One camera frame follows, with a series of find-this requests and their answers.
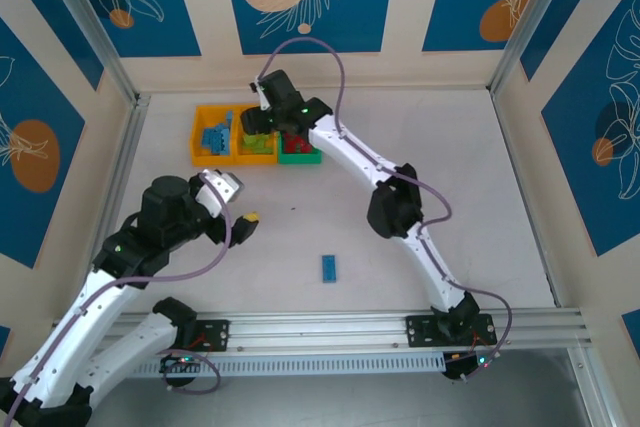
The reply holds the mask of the yellow plastic container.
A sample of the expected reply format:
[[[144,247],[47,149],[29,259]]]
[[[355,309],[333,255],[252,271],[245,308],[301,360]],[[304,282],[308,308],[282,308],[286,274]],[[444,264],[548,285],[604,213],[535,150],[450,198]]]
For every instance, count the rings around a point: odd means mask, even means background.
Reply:
[[[272,155],[252,155],[249,148],[242,143],[244,134],[247,134],[242,126],[241,114],[251,108],[251,104],[239,104],[233,107],[234,118],[232,122],[232,147],[235,161],[239,165],[275,165],[278,163],[278,135],[272,133],[273,140],[268,142],[273,147]]]
[[[201,136],[205,128],[214,128],[215,131],[223,127],[225,121],[225,114],[228,111],[233,112],[235,105],[198,105],[195,110],[194,120],[192,125],[191,137],[189,141],[191,161],[194,166],[197,167],[209,167],[209,166],[226,166],[235,164],[235,156],[233,154],[232,147],[232,127],[231,127],[231,155],[230,156],[215,156],[210,153],[209,150],[201,147]]]

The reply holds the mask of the green plastic container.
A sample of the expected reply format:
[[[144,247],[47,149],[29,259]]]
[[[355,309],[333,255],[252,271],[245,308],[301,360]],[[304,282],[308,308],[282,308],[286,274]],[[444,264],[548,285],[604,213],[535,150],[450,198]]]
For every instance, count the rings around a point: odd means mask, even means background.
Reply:
[[[279,132],[278,140],[278,162],[283,165],[317,165],[322,162],[322,152],[314,147],[309,141],[309,128],[290,119],[277,119],[275,126]],[[285,134],[300,136],[309,143],[314,151],[310,154],[296,154],[293,151],[284,150],[283,137]]]

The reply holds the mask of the small circuit board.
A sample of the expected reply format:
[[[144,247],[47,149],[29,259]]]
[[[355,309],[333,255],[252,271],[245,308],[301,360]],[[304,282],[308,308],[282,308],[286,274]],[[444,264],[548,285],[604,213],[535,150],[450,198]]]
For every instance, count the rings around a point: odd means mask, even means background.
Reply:
[[[200,362],[193,355],[170,353],[160,360],[161,374],[199,373]]]
[[[499,357],[500,353],[493,356],[475,353],[445,353],[443,375],[453,381],[468,380],[482,369],[488,368]]]

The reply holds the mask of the aluminium table edge rail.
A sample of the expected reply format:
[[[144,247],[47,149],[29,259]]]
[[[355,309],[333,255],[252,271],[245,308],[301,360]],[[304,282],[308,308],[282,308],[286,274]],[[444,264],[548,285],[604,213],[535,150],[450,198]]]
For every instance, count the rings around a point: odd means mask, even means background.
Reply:
[[[103,241],[114,231],[117,224],[120,206],[139,145],[150,100],[151,96],[149,94],[140,94],[127,119],[91,248],[91,259],[98,254]]]
[[[551,293],[551,296],[553,298],[554,301],[554,306],[556,308],[560,308],[563,307],[563,302],[562,302],[562,298],[559,295],[557,286],[556,286],[556,282],[555,282],[555,278],[551,269],[551,266],[549,264],[549,259],[548,259],[548,255],[547,255],[547,251],[545,249],[544,243],[542,241],[542,238],[540,236],[540,232],[538,229],[538,226],[536,224],[536,219],[534,218],[534,215],[532,213],[531,210],[531,206],[529,203],[529,198],[525,189],[525,185],[523,183],[523,178],[521,175],[521,169],[519,168],[519,164],[517,162],[516,159],[516,152],[513,148],[512,142],[511,142],[511,138],[507,129],[507,125],[505,123],[505,120],[503,118],[503,115],[501,113],[501,109],[499,106],[498,101],[496,100],[496,95],[491,91],[488,90],[489,93],[489,97],[491,99],[491,103],[493,106],[493,110],[496,116],[496,120],[500,129],[500,133],[501,136],[503,138],[503,142],[507,151],[507,155],[509,157],[509,162],[511,165],[511,169],[513,171],[514,177],[515,177],[515,182],[519,191],[519,196],[521,198],[522,204],[523,204],[523,208],[527,217],[527,221],[529,224],[529,228],[531,231],[531,235],[532,238],[534,240],[537,252],[538,252],[538,257],[541,263],[541,267],[542,270],[545,274],[545,279],[546,279],[546,283],[548,284],[548,288],[549,291]]]

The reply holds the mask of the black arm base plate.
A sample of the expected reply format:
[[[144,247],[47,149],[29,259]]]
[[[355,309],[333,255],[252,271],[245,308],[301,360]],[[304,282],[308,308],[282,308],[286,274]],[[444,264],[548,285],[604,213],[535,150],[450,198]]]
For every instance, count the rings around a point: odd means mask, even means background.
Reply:
[[[230,337],[229,328],[230,322],[225,319],[197,320],[189,348],[196,352],[225,352]]]
[[[405,318],[407,341],[417,347],[494,346],[497,335],[489,314],[477,315],[469,325],[455,327],[444,316],[433,313]]]

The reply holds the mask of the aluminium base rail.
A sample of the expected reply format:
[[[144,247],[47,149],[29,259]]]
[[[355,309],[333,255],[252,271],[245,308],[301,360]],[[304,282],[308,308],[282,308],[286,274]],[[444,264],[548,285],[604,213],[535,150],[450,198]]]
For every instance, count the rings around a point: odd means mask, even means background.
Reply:
[[[576,308],[487,312],[503,349],[572,348],[591,344]],[[411,349],[405,318],[421,311],[333,313],[200,313],[230,322],[227,351],[241,353],[393,352]]]

